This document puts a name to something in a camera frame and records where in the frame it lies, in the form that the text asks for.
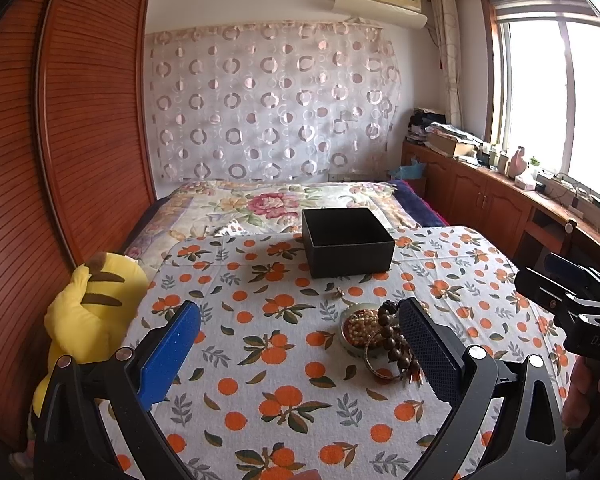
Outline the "person's right hand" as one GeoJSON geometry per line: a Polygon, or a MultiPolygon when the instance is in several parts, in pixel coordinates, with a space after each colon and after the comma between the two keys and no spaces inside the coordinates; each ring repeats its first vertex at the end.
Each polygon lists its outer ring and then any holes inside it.
{"type": "Polygon", "coordinates": [[[569,391],[562,406],[562,422],[567,428],[581,427],[588,417],[594,393],[600,393],[600,378],[585,364],[585,358],[579,356],[574,363],[569,391]]]}

